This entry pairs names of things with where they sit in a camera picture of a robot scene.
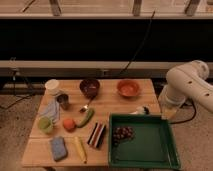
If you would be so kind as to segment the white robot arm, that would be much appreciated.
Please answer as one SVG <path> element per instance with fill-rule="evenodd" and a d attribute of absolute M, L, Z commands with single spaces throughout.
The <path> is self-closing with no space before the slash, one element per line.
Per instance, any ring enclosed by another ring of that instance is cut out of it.
<path fill-rule="evenodd" d="M 213 113 L 213 85 L 206 81 L 209 73 L 208 65 L 201 60 L 169 69 L 166 73 L 167 84 L 158 97 L 161 118 L 172 119 L 188 98 Z"/>

